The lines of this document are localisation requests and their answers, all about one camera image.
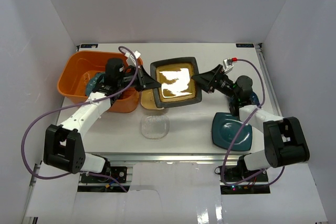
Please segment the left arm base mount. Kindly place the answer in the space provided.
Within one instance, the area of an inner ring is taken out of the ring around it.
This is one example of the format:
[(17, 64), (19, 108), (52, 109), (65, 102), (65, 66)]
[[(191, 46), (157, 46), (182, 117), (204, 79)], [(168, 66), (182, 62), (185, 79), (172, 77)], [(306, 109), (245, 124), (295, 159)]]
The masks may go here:
[(97, 193), (127, 193), (130, 186), (126, 185), (128, 168), (121, 165), (112, 165), (104, 158), (102, 172), (92, 175), (85, 172), (80, 175), (78, 191)]

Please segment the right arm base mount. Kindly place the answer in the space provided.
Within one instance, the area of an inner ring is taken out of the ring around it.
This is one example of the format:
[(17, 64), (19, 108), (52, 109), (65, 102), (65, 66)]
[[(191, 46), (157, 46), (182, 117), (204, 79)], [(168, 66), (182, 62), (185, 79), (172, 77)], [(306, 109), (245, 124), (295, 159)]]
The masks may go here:
[(225, 185), (220, 179), (220, 193), (221, 195), (257, 195), (257, 194), (270, 194), (270, 186), (268, 185), (267, 172), (262, 172), (256, 177), (253, 177), (247, 181), (244, 181), (238, 185), (231, 185), (240, 180), (245, 179), (256, 173), (256, 171), (239, 173), (232, 171), (224, 172), (224, 178), (229, 185)]

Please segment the teal square large plate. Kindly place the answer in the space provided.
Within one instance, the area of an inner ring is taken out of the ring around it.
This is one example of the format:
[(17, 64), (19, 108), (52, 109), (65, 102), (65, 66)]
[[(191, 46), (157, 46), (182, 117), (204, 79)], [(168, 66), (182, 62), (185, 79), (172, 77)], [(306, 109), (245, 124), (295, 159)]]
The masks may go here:
[[(212, 142), (217, 147), (228, 149), (236, 133), (240, 129), (242, 122), (230, 113), (217, 112), (212, 121)], [(250, 151), (253, 140), (252, 126), (246, 124), (231, 151)]]

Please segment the amber black-rimmed square plate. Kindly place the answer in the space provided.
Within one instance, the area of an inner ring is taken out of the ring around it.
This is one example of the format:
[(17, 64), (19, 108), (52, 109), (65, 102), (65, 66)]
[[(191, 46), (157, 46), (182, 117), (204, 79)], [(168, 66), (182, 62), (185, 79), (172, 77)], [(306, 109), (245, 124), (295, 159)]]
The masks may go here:
[(151, 77), (161, 84), (153, 89), (158, 108), (175, 108), (202, 101), (202, 90), (192, 76), (199, 74), (195, 57), (159, 60), (150, 64)]

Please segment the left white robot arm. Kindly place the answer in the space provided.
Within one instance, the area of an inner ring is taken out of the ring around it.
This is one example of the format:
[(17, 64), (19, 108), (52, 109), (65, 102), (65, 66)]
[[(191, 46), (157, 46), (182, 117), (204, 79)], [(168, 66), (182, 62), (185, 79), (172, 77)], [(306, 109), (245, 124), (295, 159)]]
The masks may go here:
[(71, 174), (92, 172), (101, 182), (110, 178), (106, 159), (85, 152), (82, 139), (94, 123), (108, 111), (129, 87), (144, 91), (161, 87), (142, 65), (125, 67), (122, 59), (107, 61), (105, 72), (94, 84), (86, 102), (60, 125), (50, 125), (45, 134), (43, 161)]

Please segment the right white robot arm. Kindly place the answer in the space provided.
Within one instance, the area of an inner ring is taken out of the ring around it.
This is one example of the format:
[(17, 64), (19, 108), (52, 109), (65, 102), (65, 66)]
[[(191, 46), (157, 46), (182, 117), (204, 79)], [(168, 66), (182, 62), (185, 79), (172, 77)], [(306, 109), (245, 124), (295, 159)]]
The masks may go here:
[(242, 122), (232, 143), (238, 140), (246, 125), (256, 128), (264, 137), (263, 150), (241, 156), (235, 167), (222, 165), (222, 180), (226, 176), (236, 176), (247, 182), (271, 167), (285, 167), (309, 160), (310, 151), (299, 120), (293, 116), (276, 116), (263, 110), (263, 104), (255, 100), (250, 77), (239, 76), (236, 81), (231, 81), (224, 67), (218, 65), (211, 71), (193, 75), (192, 79), (208, 93), (218, 90), (229, 97), (231, 114)]

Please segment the teal scalloped round plate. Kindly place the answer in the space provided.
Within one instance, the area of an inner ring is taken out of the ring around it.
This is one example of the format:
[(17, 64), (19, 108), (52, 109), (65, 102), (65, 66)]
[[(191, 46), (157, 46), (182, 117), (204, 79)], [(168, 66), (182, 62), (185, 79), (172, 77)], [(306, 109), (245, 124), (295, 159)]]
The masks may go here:
[(90, 93), (93, 91), (93, 89), (95, 88), (97, 84), (101, 84), (104, 82), (104, 75), (105, 75), (105, 72), (97, 72), (94, 75), (94, 77), (89, 80), (88, 84), (86, 85), (86, 90), (85, 90), (85, 95), (87, 97), (90, 95)]

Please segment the dark blue leaf plate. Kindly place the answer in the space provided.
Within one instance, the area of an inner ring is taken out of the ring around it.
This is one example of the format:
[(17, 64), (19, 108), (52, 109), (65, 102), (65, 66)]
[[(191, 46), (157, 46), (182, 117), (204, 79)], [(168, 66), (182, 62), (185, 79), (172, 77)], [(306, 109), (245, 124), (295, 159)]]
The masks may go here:
[(239, 108), (246, 105), (260, 105), (259, 98), (255, 92), (252, 91), (249, 98), (231, 97), (229, 100), (229, 110), (232, 114), (235, 114)]

